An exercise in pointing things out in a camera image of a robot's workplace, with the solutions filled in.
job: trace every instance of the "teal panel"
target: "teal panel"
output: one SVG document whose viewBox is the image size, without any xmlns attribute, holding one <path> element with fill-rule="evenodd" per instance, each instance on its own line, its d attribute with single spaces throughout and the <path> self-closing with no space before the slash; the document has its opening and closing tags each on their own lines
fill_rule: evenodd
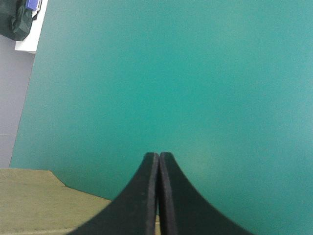
<svg viewBox="0 0 313 235">
<path fill-rule="evenodd" d="M 49 1 L 11 167 L 112 199 L 171 151 L 245 228 L 313 234 L 313 2 L 85 3 Z"/>
</svg>

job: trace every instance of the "curved black jaw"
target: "curved black jaw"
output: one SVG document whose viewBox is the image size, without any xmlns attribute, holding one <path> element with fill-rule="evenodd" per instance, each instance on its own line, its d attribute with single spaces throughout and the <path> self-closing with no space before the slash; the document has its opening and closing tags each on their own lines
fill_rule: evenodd
<svg viewBox="0 0 313 235">
<path fill-rule="evenodd" d="M 196 191 L 172 153 L 161 153 L 159 164 L 162 235 L 251 235 L 222 215 Z"/>
<path fill-rule="evenodd" d="M 69 235 L 154 235 L 158 163 L 157 153 L 147 153 L 118 197 Z"/>
</svg>

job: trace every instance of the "dark green bag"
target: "dark green bag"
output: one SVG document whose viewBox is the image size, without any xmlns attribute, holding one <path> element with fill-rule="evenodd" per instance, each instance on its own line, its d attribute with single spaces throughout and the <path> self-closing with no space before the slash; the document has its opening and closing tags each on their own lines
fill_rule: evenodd
<svg viewBox="0 0 313 235">
<path fill-rule="evenodd" d="M 27 37 L 31 29 L 32 11 L 26 0 L 0 0 L 0 34 L 15 41 Z"/>
</svg>

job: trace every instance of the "green surface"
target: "green surface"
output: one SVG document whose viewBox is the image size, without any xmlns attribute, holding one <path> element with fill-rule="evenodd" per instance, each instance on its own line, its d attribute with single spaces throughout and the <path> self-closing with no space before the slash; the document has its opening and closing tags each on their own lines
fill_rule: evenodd
<svg viewBox="0 0 313 235">
<path fill-rule="evenodd" d="M 313 2 L 84 2 L 49 1 L 11 167 L 112 199 L 171 151 L 245 228 L 313 234 Z"/>
</svg>

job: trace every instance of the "gray floor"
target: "gray floor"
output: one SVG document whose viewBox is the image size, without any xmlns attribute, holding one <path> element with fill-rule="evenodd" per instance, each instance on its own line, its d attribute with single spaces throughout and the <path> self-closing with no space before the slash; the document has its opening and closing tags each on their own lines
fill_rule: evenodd
<svg viewBox="0 0 313 235">
<path fill-rule="evenodd" d="M 9 167 L 34 55 L 0 35 L 0 168 Z"/>
</svg>

